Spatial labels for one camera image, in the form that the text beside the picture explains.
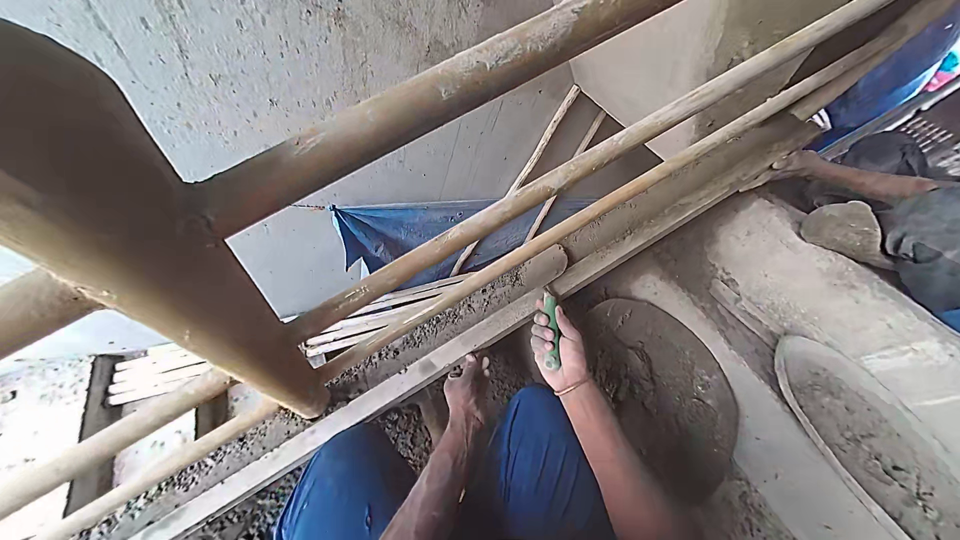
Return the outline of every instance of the blue pants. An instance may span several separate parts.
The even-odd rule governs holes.
[[[354,426],[310,460],[275,539],[379,538],[416,480],[382,430]],[[615,538],[600,487],[553,392],[527,386],[510,400],[470,477],[451,538]]]

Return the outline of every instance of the dark cloth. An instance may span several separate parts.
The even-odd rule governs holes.
[[[960,308],[960,187],[941,187],[877,213],[883,249],[921,305]]]
[[[354,426],[310,460],[275,539],[379,538],[415,482],[383,431]],[[469,479],[451,538],[615,538],[600,486],[553,392],[527,386],[510,400]]]

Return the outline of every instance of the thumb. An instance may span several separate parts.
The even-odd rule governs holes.
[[[566,311],[560,306],[557,306],[557,327],[560,328],[560,334],[564,337],[578,341],[582,339],[580,331],[577,330],[577,327],[573,326],[570,319],[566,318]]]

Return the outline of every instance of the wristband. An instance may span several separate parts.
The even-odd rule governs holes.
[[[557,390],[556,392],[553,393],[553,395],[555,395],[555,396],[557,396],[557,397],[559,398],[559,397],[561,397],[563,394],[568,394],[568,393],[576,390],[576,389],[579,388],[580,386],[583,386],[585,383],[587,383],[587,382],[589,382],[589,381],[590,381],[590,377],[587,377],[587,378],[585,378],[585,379],[581,379],[581,380],[579,380],[579,381],[577,381],[577,382],[574,382],[573,384],[570,384],[567,388],[564,388],[563,390]]]

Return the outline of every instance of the wooden pole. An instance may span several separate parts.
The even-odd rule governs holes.
[[[548,229],[543,234],[534,237],[530,242],[514,249],[504,257],[497,259],[482,270],[472,273],[469,278],[457,283],[439,298],[432,300],[417,314],[401,322],[393,323],[386,329],[377,332],[375,335],[347,349],[322,366],[322,369],[319,370],[322,371],[322,378],[324,380],[331,380],[340,375],[345,369],[356,365],[367,356],[372,355],[415,326],[422,324],[433,315],[455,305],[480,287],[492,282],[504,273],[509,272],[515,266],[522,264],[543,250],[560,242],[569,234],[588,225],[603,214],[633,199],[651,186],[668,178],[696,159],[704,156],[714,148],[726,144],[731,139],[758,126],[761,122],[777,112],[797,103],[817,88],[826,85],[854,68],[858,72],[868,72],[873,66],[879,65],[886,57],[899,49],[908,39],[926,28],[930,21],[936,20],[945,13],[954,1],[955,0],[925,0],[891,25],[879,37],[863,47],[849,53],[847,56],[818,71],[814,75],[770,98],[763,103],[763,105],[756,107],[743,116],[733,120],[730,124],[697,141],[692,146],[680,152],[680,154],[664,161],[596,201],[589,207],[566,218],[561,223]]]
[[[597,112],[595,118],[593,118],[593,123],[590,124],[589,129],[587,129],[587,134],[584,135],[584,138],[580,141],[580,146],[577,147],[577,150],[573,153],[573,157],[576,158],[584,153],[587,150],[587,147],[590,145],[590,142],[593,140],[593,137],[597,135],[597,130],[600,129],[600,124],[603,123],[603,119],[607,117],[607,112],[603,109],[600,112]],[[543,203],[543,208],[540,209],[540,213],[537,214],[537,219],[534,220],[534,224],[530,226],[530,231],[527,231],[527,236],[523,240],[523,243],[529,242],[534,236],[537,235],[537,231],[540,229],[540,225],[543,224],[543,220],[546,219],[546,214],[550,212],[550,207],[553,206],[554,201],[557,200],[557,196],[554,195],[546,200]]]
[[[0,81],[0,243],[319,416],[326,389],[114,81],[2,19]]]
[[[237,416],[201,438],[176,449],[135,479],[118,485],[90,504],[41,529],[34,536],[34,540],[67,540],[84,528],[96,525],[110,512],[133,497],[147,491],[191,463],[203,459],[278,410],[276,403],[263,398],[263,403],[254,410]]]
[[[102,307],[42,268],[4,283],[0,286],[0,359]]]
[[[678,3],[565,0],[192,187],[214,232],[238,233]]]
[[[688,92],[629,128],[597,144],[578,158],[568,161],[512,195],[477,212],[455,227],[370,274],[350,289],[304,313],[289,323],[291,333],[298,340],[315,335],[381,294],[396,289],[420,270],[444,260],[474,240],[495,231],[524,211],[546,201],[639,145],[733,94],[750,81],[785,61],[797,57],[889,2],[890,0],[853,0],[837,11],[813,22],[793,36]]]
[[[570,106],[573,105],[578,95],[580,95],[580,87],[576,85],[571,86],[570,91],[566,93],[566,97],[560,103],[560,106],[557,107],[557,111],[553,113],[553,118],[550,119],[550,123],[546,125],[546,130],[543,132],[543,135],[540,136],[537,147],[534,148],[534,153],[527,160],[526,164],[523,165],[523,168],[520,169],[520,174],[516,175],[514,183],[507,189],[507,195],[520,189],[523,183],[526,182],[527,177],[530,176],[530,172],[534,170],[534,166],[536,166],[537,161],[540,160],[540,156],[543,155],[543,151],[546,150],[546,145],[550,142],[550,139],[553,138],[553,134],[557,132],[557,126],[560,125],[560,121],[564,119],[566,112],[570,110]],[[453,270],[450,271],[451,278],[460,273],[460,269],[463,268],[464,263],[467,262],[467,259],[473,254],[473,250],[476,249],[477,244],[479,244],[482,239],[483,238],[475,240],[460,254],[460,257],[457,258],[457,263],[453,265]]]
[[[195,406],[227,391],[231,384],[233,380],[224,372],[216,369],[208,371],[180,390],[161,396],[133,414],[97,431],[57,457],[23,467],[0,484],[0,520],[50,493],[62,483],[114,457]]]

